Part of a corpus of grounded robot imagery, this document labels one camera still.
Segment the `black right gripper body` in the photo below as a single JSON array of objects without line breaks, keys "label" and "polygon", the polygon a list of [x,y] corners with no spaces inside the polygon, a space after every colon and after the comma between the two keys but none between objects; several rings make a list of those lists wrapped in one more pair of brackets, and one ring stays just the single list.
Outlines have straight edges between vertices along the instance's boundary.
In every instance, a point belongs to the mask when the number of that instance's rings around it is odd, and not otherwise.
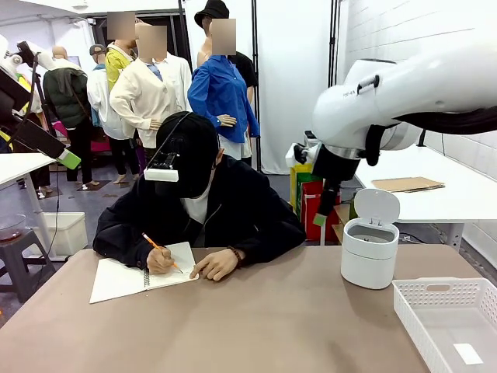
[{"label": "black right gripper body", "polygon": [[331,183],[341,183],[351,180],[360,164],[360,159],[346,159],[330,152],[320,145],[311,173]]}]

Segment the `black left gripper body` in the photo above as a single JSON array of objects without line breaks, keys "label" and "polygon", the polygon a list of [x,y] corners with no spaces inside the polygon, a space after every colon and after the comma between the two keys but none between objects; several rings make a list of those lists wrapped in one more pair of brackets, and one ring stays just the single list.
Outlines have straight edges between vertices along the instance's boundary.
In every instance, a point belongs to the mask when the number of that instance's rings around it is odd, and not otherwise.
[{"label": "black left gripper body", "polygon": [[1,125],[24,129],[31,109],[31,92],[1,70]]}]

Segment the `person's left hand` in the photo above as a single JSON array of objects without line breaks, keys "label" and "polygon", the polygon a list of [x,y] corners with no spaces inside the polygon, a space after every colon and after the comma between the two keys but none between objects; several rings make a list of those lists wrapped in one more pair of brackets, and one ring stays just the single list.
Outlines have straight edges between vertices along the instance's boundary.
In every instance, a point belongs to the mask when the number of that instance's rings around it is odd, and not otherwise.
[{"label": "person's left hand", "polygon": [[233,249],[210,253],[194,266],[189,278],[200,276],[211,281],[220,281],[236,269],[239,261],[238,252]]}]

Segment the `person's right hand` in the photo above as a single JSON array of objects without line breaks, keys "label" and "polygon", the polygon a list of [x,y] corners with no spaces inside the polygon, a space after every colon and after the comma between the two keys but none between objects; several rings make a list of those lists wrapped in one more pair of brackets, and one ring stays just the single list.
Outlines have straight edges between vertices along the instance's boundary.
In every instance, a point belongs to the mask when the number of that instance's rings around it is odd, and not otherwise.
[{"label": "person's right hand", "polygon": [[150,274],[166,274],[174,267],[170,250],[162,246],[153,249],[148,254],[147,267]]}]

